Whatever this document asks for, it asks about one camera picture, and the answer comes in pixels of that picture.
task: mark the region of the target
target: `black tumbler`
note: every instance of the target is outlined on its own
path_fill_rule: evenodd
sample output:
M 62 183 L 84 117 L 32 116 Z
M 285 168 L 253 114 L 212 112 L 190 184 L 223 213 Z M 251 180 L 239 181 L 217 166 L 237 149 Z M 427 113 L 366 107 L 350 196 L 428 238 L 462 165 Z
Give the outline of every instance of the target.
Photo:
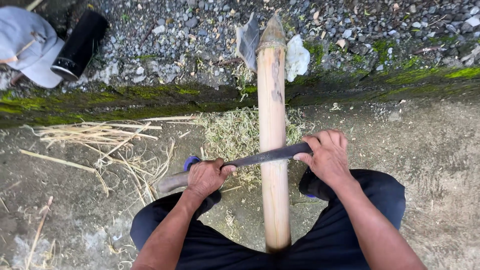
M 85 11 L 50 69 L 67 81 L 77 81 L 97 53 L 107 26 L 102 15 Z

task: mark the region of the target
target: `cap brim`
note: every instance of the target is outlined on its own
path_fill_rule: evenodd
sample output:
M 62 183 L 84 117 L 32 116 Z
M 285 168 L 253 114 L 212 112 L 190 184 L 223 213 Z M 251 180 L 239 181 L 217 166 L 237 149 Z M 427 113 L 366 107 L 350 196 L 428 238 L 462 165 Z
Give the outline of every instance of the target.
M 57 38 L 55 45 L 53 45 L 53 47 L 42 58 L 20 71 L 41 87 L 56 87 L 63 78 L 53 73 L 50 70 L 50 67 L 60 53 L 63 44 L 65 44 L 65 42 L 60 38 Z

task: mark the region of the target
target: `hand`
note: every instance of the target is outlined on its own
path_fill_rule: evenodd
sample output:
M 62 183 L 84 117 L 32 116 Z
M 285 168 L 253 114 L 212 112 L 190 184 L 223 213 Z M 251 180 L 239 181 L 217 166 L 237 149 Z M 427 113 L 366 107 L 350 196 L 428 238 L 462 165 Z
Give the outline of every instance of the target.
M 202 199 L 219 189 L 227 176 L 237 167 L 227 165 L 222 167 L 223 159 L 208 160 L 196 163 L 190 167 L 187 190 L 192 191 Z
M 293 158 L 305 162 L 312 172 L 332 189 L 353 179 L 348 170 L 347 138 L 338 130 L 323 130 L 302 138 L 313 150 L 313 157 L 298 153 Z

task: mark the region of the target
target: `left hand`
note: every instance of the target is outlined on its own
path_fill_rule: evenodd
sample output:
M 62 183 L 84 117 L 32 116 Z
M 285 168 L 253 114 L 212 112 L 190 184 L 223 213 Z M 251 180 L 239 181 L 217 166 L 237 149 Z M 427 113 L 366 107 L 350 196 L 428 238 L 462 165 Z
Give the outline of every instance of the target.
M 233 165 L 222 167 L 223 163 L 222 158 L 217 158 L 216 160 L 202 161 L 192 165 L 186 190 L 190 190 L 201 199 L 205 199 L 219 189 L 227 176 L 237 169 Z

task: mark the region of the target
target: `forearm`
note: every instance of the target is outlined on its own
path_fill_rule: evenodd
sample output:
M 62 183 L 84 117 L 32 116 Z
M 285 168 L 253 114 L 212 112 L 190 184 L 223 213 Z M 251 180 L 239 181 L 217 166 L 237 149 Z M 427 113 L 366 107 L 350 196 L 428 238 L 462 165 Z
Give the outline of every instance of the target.
M 175 269 L 188 226 L 202 199 L 186 190 L 157 226 L 133 263 L 132 270 Z
M 345 207 L 360 248 L 374 269 L 426 269 L 391 222 L 370 202 L 353 179 L 334 189 Z

